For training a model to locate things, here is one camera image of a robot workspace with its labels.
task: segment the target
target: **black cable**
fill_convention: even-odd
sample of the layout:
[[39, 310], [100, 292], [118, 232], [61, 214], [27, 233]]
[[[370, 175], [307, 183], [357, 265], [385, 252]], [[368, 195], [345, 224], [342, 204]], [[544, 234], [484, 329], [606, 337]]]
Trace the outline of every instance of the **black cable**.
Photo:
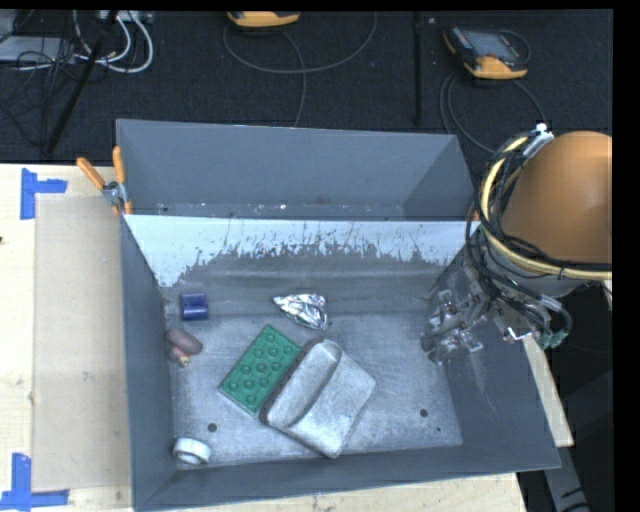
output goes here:
[[507, 267], [504, 263], [502, 263], [497, 258], [497, 256], [493, 253], [493, 251], [489, 247], [489, 242], [487, 240], [487, 235], [485, 234], [484, 231], [482, 231], [482, 237], [484, 238], [483, 245], [485, 247], [487, 247], [487, 254], [491, 258], [491, 261], [493, 261], [497, 266], [501, 267], [503, 270], [506, 270], [507, 272], [510, 272], [511, 274], [513, 274], [513, 275], [515, 275], [517, 277], [520, 277], [522, 279], [542, 279], [543, 277], [548, 277], [548, 276], [551, 275], [551, 274], [537, 274], [537, 275], [533, 275], [533, 276], [528, 276], [526, 274], [522, 274], [522, 273], [516, 271], [515, 269]]
[[[490, 148], [489, 146], [483, 144], [478, 139], [473, 137], [473, 135], [471, 135], [467, 130], [465, 130], [464, 126], [462, 125], [462, 123], [460, 122], [460, 120], [455, 114], [455, 109], [453, 108], [452, 90], [453, 90], [453, 86], [458, 82], [458, 80], [463, 74], [465, 74], [463, 70], [454, 71], [442, 82], [442, 85], [440, 86], [440, 105], [439, 105], [440, 117], [442, 118], [442, 122], [444, 124], [445, 130], [447, 133], [453, 133], [453, 130], [451, 129], [451, 126], [449, 125], [447, 120], [447, 117], [450, 117], [451, 120], [454, 122], [456, 128], [460, 132], [462, 132], [462, 134], [467, 139], [469, 139], [469, 141], [471, 141], [474, 145], [478, 146], [480, 149], [483, 149], [487, 153], [491, 153], [492, 155], [494, 155], [495, 153], [498, 152], [498, 150], [494, 148]], [[531, 100], [536, 110], [538, 111], [538, 114], [540, 115], [540, 121], [544, 122], [544, 120], [546, 119], [546, 116], [542, 110], [542, 107], [540, 106], [540, 103], [536, 100], [533, 94], [531, 94], [531, 92], [519, 81], [509, 80], [509, 82], [512, 82], [515, 86], [517, 86], [520, 90], [522, 90], [527, 95], [527, 97]]]
[[[512, 168], [515, 155], [516, 153], [513, 151], [510, 151], [508, 153], [504, 163], [502, 164], [503, 168]], [[492, 232], [497, 234], [500, 238], [503, 238], [503, 231], [500, 225], [500, 218], [502, 215], [503, 208], [505, 207], [501, 204], [501, 201], [502, 201], [504, 188], [506, 186], [508, 177], [509, 175], [506, 172], [503, 172], [500, 174], [499, 178], [496, 180], [496, 184], [493, 190], [493, 203], [492, 203], [493, 215], [489, 220]]]
[[[31, 112], [32, 110], [35, 110], [37, 108], [42, 108], [45, 106], [45, 104], [49, 101], [49, 97], [45, 96], [42, 97], [38, 102], [36, 102], [33, 105], [30, 105], [27, 108], [24, 108], [23, 110], [19, 111], [19, 112], [12, 112], [11, 109], [5, 105], [5, 103], [11, 103], [13, 102], [17, 96], [19, 96], [20, 94], [26, 92], [26, 86], [29, 84], [29, 82], [33, 79], [33, 77], [36, 75], [36, 73], [38, 72], [37, 69], [33, 69], [31, 71], [31, 74], [29, 76], [29, 78], [26, 80], [26, 82], [23, 83], [22, 87], [20, 90], [14, 92], [11, 96], [9, 96], [8, 98], [4, 98], [2, 101], [0, 101], [0, 110], [5, 112], [5, 116], [4, 117], [0, 117], [0, 121], [4, 121], [4, 120], [10, 120], [18, 129], [18, 131], [20, 132], [20, 134], [24, 137], [24, 139], [31, 145], [33, 146], [37, 146], [37, 147], [41, 147], [43, 144], [46, 143], [46, 140], [43, 139], [42, 137], [42, 133], [40, 133], [40, 138], [39, 139], [34, 139], [33, 137], [31, 137], [26, 128], [24, 126], [22, 126], [22, 123], [20, 123], [20, 121], [18, 120], [18, 116], [26, 114], [28, 112]], [[55, 90], [55, 84], [53, 85], [53, 89], [52, 91], [54, 93], [58, 93], [60, 90], [62, 89], [62, 87], [59, 87], [58, 90]]]
[[44, 158], [44, 147], [48, 142], [47, 134], [49, 133], [49, 114], [51, 111], [53, 99], [55, 97], [55, 84], [58, 79], [60, 70], [64, 68], [66, 64], [66, 60], [64, 59], [64, 54], [62, 52], [62, 40], [60, 46], [58, 48], [58, 55], [56, 56], [55, 62], [53, 66], [51, 66], [49, 72], [47, 73], [47, 78], [44, 84], [43, 97], [45, 101], [42, 105], [42, 110], [40, 113], [40, 138], [43, 141], [43, 144], [40, 146], [40, 159]]
[[302, 109], [304, 107], [304, 102], [305, 102], [305, 98], [307, 95], [307, 74], [308, 73], [316, 73], [316, 72], [320, 72], [320, 71], [326, 71], [328, 69], [332, 69], [335, 68], [337, 66], [340, 66], [348, 61], [350, 61], [351, 59], [353, 59], [356, 55], [358, 55], [364, 48], [365, 46], [367, 46], [369, 44], [369, 41], [371, 40], [371, 38], [373, 37], [373, 34], [375, 33], [376, 30], [376, 25], [377, 25], [377, 12], [373, 13], [373, 24], [371, 26], [371, 30], [369, 31], [369, 34], [367, 36], [367, 38], [365, 39], [364, 43], [362, 43], [360, 45], [360, 47], [353, 52], [351, 55], [347, 56], [344, 59], [341, 59], [337, 62], [334, 62], [332, 64], [327, 64], [325, 66], [318, 66], [315, 68], [307, 68], [305, 67], [305, 63], [304, 63], [304, 58], [302, 57], [302, 52], [300, 51], [300, 47], [296, 44], [296, 42], [293, 40], [293, 38], [286, 32], [283, 32], [284, 37], [289, 41], [289, 43], [291, 43], [291, 45], [293, 46], [293, 49], [295, 50], [297, 56], [298, 56], [298, 60], [300, 62], [300, 69], [273, 69], [273, 68], [266, 68], [263, 66], [258, 66], [256, 64], [253, 64], [245, 59], [243, 59], [242, 57], [240, 57], [239, 55], [237, 55], [230, 47], [228, 39], [227, 39], [227, 33], [229, 31], [229, 25], [226, 25], [222, 34], [222, 40], [224, 43], [225, 48], [227, 49], [227, 51], [238, 61], [240, 61], [242, 64], [245, 64], [246, 66], [249, 66], [252, 69], [258, 70], [258, 71], [264, 71], [267, 73], [277, 73], [277, 74], [301, 74], [302, 75], [302, 92], [300, 94], [300, 102], [298, 105], [298, 111], [296, 113], [296, 117], [293, 123], [293, 127], [297, 127], [299, 122], [300, 122], [300, 117], [302, 115]]
[[369, 31], [369, 35], [367, 36], [367, 38], [364, 40], [364, 42], [360, 45], [360, 47], [353, 52], [351, 55], [345, 57], [344, 59], [341, 59], [337, 62], [334, 62], [332, 64], [326, 64], [324, 66], [317, 66], [317, 67], [313, 67], [313, 68], [306, 68], [306, 69], [274, 69], [274, 68], [265, 68], [263, 66], [258, 66], [256, 64], [253, 64], [245, 59], [243, 59], [242, 57], [240, 57], [237, 53], [235, 53], [230, 45], [229, 42], [227, 40], [227, 33], [229, 32], [229, 25], [225, 25], [224, 30], [222, 32], [222, 42], [224, 44], [224, 47], [227, 49], [227, 51], [238, 61], [242, 62], [245, 66], [249, 66], [250, 68], [256, 69], [258, 71], [265, 71], [267, 73], [281, 73], [281, 74], [285, 74], [285, 75], [297, 75], [299, 73], [317, 73], [320, 71], [326, 71], [328, 69], [332, 69], [338, 66], [341, 66], [342, 64], [345, 64], [346, 62], [350, 61], [351, 59], [353, 59], [356, 55], [358, 55], [362, 50], [364, 50], [364, 48], [369, 44], [369, 41], [371, 41], [371, 38], [373, 37], [373, 34], [376, 31], [376, 26], [378, 23], [378, 13], [376, 11], [373, 12], [373, 22], [371, 24], [371, 30]]
[[[526, 303], [520, 302], [512, 297], [506, 295], [503, 290], [498, 287], [495, 283], [498, 282], [507, 288], [510, 288], [522, 295], [528, 296], [534, 299], [537, 302], [542, 301], [542, 295], [529, 289], [526, 286], [523, 286], [520, 283], [513, 281], [512, 279], [506, 278], [491, 269], [489, 269], [484, 261], [484, 255], [487, 252], [490, 252], [488, 246], [485, 246], [485, 250], [482, 251], [483, 245], [480, 243], [480, 236], [482, 230], [476, 229], [473, 234], [473, 239], [471, 235], [471, 217], [467, 220], [467, 226], [465, 230], [465, 247], [467, 248], [467, 255], [469, 260], [474, 267], [474, 269], [478, 272], [480, 278], [479, 283], [484, 292], [489, 296], [491, 300], [500, 300], [504, 302], [506, 305], [513, 308], [515, 311], [523, 315], [524, 317], [531, 320], [535, 325], [538, 325], [546, 334], [553, 334], [549, 327], [546, 326], [546, 322], [544, 318], [540, 316], [540, 314], [532, 310], [527, 306]], [[480, 253], [480, 257], [474, 254], [474, 248]], [[562, 331], [568, 334], [573, 328], [573, 319], [569, 312], [562, 306], [560, 306], [557, 310], [554, 310], [560, 314], [563, 320]]]
[[559, 260], [549, 256], [539, 247], [522, 240], [521, 238], [504, 234], [502, 242], [509, 250], [515, 252], [527, 259], [544, 260], [546, 263], [559, 267], [561, 269], [571, 268], [573, 270], [584, 270], [591, 272], [608, 272], [612, 269], [611, 263], [587, 263], [572, 260]]
[[422, 126], [422, 29], [424, 16], [420, 11], [413, 12], [413, 65], [414, 85], [416, 99], [416, 117], [414, 124]]
[[[28, 65], [28, 66], [22, 66], [21, 65], [21, 61], [23, 59], [25, 59], [28, 55], [37, 55], [38, 57], [41, 57], [42, 60], [47, 61], [46, 64], [37, 64], [37, 65]], [[80, 79], [80, 75], [76, 74], [72, 71], [70, 71], [68, 69], [70, 64], [73, 64], [72, 59], [74, 58], [74, 54], [73, 54], [73, 50], [71, 52], [69, 52], [69, 54], [59, 54], [58, 56], [56, 56], [56, 58], [51, 58], [49, 55], [47, 55], [44, 52], [41, 51], [37, 51], [37, 50], [26, 50], [24, 52], [22, 52], [20, 55], [18, 55], [18, 57], [16, 58], [15, 62], [13, 64], [9, 64], [9, 65], [5, 65], [5, 67], [8, 66], [12, 66], [15, 69], [17, 69], [18, 71], [42, 71], [45, 69], [49, 69], [53, 66], [55, 66], [56, 64], [59, 65], [58, 70], [63, 72], [65, 75], [67, 75], [69, 78], [73, 78], [74, 80], [79, 80]], [[91, 83], [95, 83], [97, 81], [102, 80], [102, 78], [98, 78], [98, 79], [94, 79], [91, 81]]]
[[[70, 40], [74, 41], [77, 40], [79, 42], [79, 48], [80, 50], [89, 47], [89, 43], [84, 39], [84, 37], [82, 36], [82, 32], [80, 30], [77, 31], [76, 33], [76, 25], [80, 25], [80, 22], [77, 18], [77, 14], [74, 14], [75, 11], [71, 12], [71, 37]], [[94, 78], [93, 80], [89, 80], [88, 83], [97, 83], [97, 82], [101, 82], [102, 80], [104, 80], [105, 77], [107, 77], [109, 75], [109, 67], [108, 66], [101, 66], [102, 69], [102, 74], [98, 77], [98, 78]], [[75, 78], [76, 80], [80, 79], [80, 75], [72, 75], [73, 78]]]
[[[305, 69], [304, 59], [302, 58], [302, 52], [300, 51], [300, 48], [298, 47], [296, 42], [293, 40], [293, 38], [289, 34], [287, 34], [286, 32], [284, 33], [284, 37], [287, 38], [287, 40], [293, 46], [293, 49], [298, 54], [298, 60], [300, 60], [300, 69], [302, 71], [304, 71], [304, 69]], [[302, 92], [300, 93], [300, 104], [298, 105], [298, 113], [296, 114], [296, 119], [293, 122], [293, 127], [294, 128], [296, 128], [298, 126], [298, 123], [300, 122], [300, 116], [302, 115], [302, 108], [304, 107], [304, 100], [305, 100], [306, 95], [307, 95], [307, 74], [306, 73], [302, 73]]]

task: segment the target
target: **white tape roll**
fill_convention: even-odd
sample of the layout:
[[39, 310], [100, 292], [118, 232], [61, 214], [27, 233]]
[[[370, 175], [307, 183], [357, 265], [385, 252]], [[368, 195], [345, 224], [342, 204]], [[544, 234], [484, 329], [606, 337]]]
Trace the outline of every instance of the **white tape roll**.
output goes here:
[[211, 457], [211, 448], [196, 439], [180, 437], [173, 445], [173, 456], [187, 464], [206, 464]]

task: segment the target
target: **blue block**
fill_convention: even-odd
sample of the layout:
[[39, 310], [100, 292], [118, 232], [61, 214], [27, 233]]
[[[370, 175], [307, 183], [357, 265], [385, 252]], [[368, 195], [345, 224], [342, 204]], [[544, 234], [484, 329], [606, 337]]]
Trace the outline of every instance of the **blue block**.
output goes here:
[[183, 293], [180, 295], [180, 314], [183, 320], [206, 320], [209, 318], [209, 304], [204, 293]]
[[20, 197], [20, 219], [36, 216], [36, 194], [63, 194], [67, 190], [64, 180], [38, 181], [38, 175], [26, 167], [22, 169], [22, 193]]

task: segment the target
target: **power cord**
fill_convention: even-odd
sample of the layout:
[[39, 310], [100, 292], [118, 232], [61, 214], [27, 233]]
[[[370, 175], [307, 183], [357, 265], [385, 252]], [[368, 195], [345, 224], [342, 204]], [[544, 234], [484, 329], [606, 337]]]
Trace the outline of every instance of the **power cord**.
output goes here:
[[[453, 90], [453, 86], [458, 82], [458, 80], [462, 77], [463, 74], [465, 74], [464, 71], [461, 71], [461, 70], [454, 71], [442, 82], [442, 85], [440, 87], [440, 117], [442, 119], [442, 123], [444, 124], [445, 130], [447, 133], [454, 133], [454, 129], [452, 128], [451, 124], [448, 121], [448, 118], [451, 118], [455, 127], [467, 139], [469, 139], [469, 141], [471, 141], [477, 147], [485, 150], [487, 153], [493, 154], [497, 151], [497, 149], [491, 148], [483, 144], [478, 139], [476, 139], [473, 135], [471, 135], [467, 130], [465, 130], [464, 126], [462, 125], [462, 123], [460, 122], [460, 120], [455, 114], [455, 109], [453, 108], [451, 91]], [[534, 107], [536, 108], [540, 121], [545, 122], [546, 116], [542, 110], [542, 107], [540, 106], [540, 103], [536, 100], [533, 94], [531, 94], [531, 92], [529, 92], [529, 90], [524, 85], [522, 85], [519, 81], [510, 80], [510, 82], [527, 95], [527, 97], [531, 100]]]
[[[105, 55], [105, 56], [98, 57], [95, 63], [100, 66], [104, 66], [110, 71], [115, 71], [117, 73], [125, 73], [125, 74], [141, 73], [142, 71], [145, 71], [146, 69], [148, 69], [153, 62], [153, 57], [154, 57], [153, 40], [151, 38], [151, 34], [147, 30], [147, 28], [144, 26], [144, 24], [140, 21], [138, 16], [134, 16], [131, 13], [131, 11], [127, 11], [127, 12], [129, 13], [129, 19], [133, 20], [138, 30], [144, 36], [144, 42], [147, 46], [147, 57], [145, 61], [141, 65], [135, 66], [135, 67], [131, 67], [131, 66], [122, 67], [122, 66], [114, 65], [114, 62], [118, 62], [124, 59], [125, 57], [127, 57], [132, 48], [131, 33], [127, 28], [126, 24], [124, 23], [124, 21], [122, 20], [122, 17], [120, 16], [120, 14], [118, 14], [116, 16], [116, 21], [118, 22], [118, 25], [120, 26], [120, 28], [122, 29], [122, 32], [125, 35], [125, 38], [126, 38], [125, 48], [119, 54]], [[82, 60], [89, 60], [89, 56], [91, 55], [91, 47], [85, 41], [82, 35], [82, 32], [80, 30], [80, 24], [78, 22], [78, 11], [76, 9], [72, 11], [72, 16], [73, 16], [73, 29], [75, 31], [76, 36], [80, 40], [82, 49], [84, 50], [84, 52], [86, 52], [86, 55], [83, 53], [77, 53], [75, 56]]]
[[[21, 66], [20, 62], [22, 59], [30, 57], [32, 55], [37, 55], [41, 57], [43, 60], [48, 60], [47, 65], [33, 65], [33, 66]], [[71, 49], [68, 44], [68, 40], [65, 37], [61, 38], [60, 45], [58, 47], [58, 53], [54, 58], [49, 57], [43, 52], [38, 51], [26, 51], [18, 56], [16, 59], [16, 68], [12, 69], [20, 69], [21, 71], [29, 71], [31, 72], [27, 80], [22, 84], [22, 87], [15, 91], [13, 94], [9, 95], [6, 98], [2, 98], [0, 100], [0, 110], [4, 112], [4, 116], [0, 117], [0, 121], [10, 120], [18, 129], [20, 134], [25, 138], [25, 140], [34, 146], [37, 146], [42, 150], [44, 145], [47, 143], [46, 133], [48, 131], [48, 114], [49, 109], [52, 104], [52, 100], [54, 96], [60, 93], [60, 91], [65, 87], [66, 83], [59, 83], [58, 77], [60, 72], [66, 72], [66, 65], [69, 61], [69, 57], [71, 55]], [[18, 97], [22, 94], [26, 94], [27, 88], [30, 85], [30, 82], [37, 75], [39, 70], [46, 69], [47, 74], [44, 76], [44, 82], [42, 83], [42, 96], [41, 99], [18, 112], [14, 112], [11, 108], [11, 105], [16, 102]], [[37, 108], [41, 109], [40, 112], [40, 126], [39, 126], [39, 136], [37, 138], [31, 136], [27, 129], [22, 125], [19, 120], [19, 117], [23, 114], [31, 112]]]
[[312, 67], [312, 68], [305, 68], [304, 59], [302, 57], [302, 52], [300, 51], [300, 48], [298, 47], [296, 42], [293, 40], [293, 38], [289, 34], [287, 34], [286, 32], [283, 32], [283, 35], [289, 41], [289, 43], [291, 43], [291, 45], [293, 46], [296, 54], [298, 55], [298, 60], [300, 61], [300, 69], [268, 68], [268, 67], [264, 67], [264, 66], [258, 66], [257, 64], [253, 64], [252, 62], [242, 58], [235, 51], [233, 51], [233, 49], [231, 48], [231, 45], [229, 44], [229, 40], [228, 40], [229, 25], [226, 25], [224, 30], [223, 30], [223, 32], [222, 32], [222, 42], [224, 44], [224, 47], [231, 54], [232, 57], [234, 57], [236, 60], [238, 60], [239, 62], [241, 62], [245, 66], [248, 66], [248, 67], [250, 67], [252, 69], [255, 69], [257, 71], [263, 71], [263, 72], [266, 72], [266, 73], [275, 73], [275, 74], [282, 74], [282, 75], [302, 75], [302, 80], [303, 80], [303, 82], [302, 82], [302, 93], [301, 93], [301, 96], [300, 96], [300, 103], [298, 105], [298, 111], [297, 111], [297, 114], [296, 114], [296, 119], [295, 119], [294, 124], [293, 124], [294, 127], [297, 127], [298, 123], [300, 121], [300, 116], [302, 114], [304, 101], [305, 101], [305, 97], [306, 97], [307, 74], [309, 74], [309, 73], [318, 73], [318, 72], [321, 72], [321, 71], [326, 71], [326, 70], [329, 70], [329, 69], [332, 69], [332, 68], [336, 68], [338, 66], [341, 66], [342, 64], [345, 64], [345, 63], [349, 62], [351, 59], [356, 57], [362, 50], [364, 50], [364, 48], [369, 44], [369, 42], [373, 38], [373, 35], [375, 34], [375, 31], [376, 31], [376, 28], [377, 28], [377, 23], [378, 23], [378, 13], [374, 11], [373, 12], [373, 20], [372, 20], [372, 24], [371, 24], [371, 29], [369, 30], [369, 34], [367, 35], [367, 37], [365, 38], [364, 42], [358, 47], [357, 50], [355, 50], [352, 54], [348, 55], [344, 59], [341, 59], [341, 60], [339, 60], [337, 62], [333, 62], [331, 64], [326, 64], [324, 66]]

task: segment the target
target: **cardboard sheet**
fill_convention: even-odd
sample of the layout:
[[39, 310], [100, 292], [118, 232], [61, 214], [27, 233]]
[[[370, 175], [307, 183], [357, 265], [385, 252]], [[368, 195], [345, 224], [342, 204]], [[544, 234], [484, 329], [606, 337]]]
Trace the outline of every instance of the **cardboard sheet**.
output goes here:
[[32, 482], [39, 490], [129, 483], [117, 241], [118, 219], [101, 196], [38, 201]]

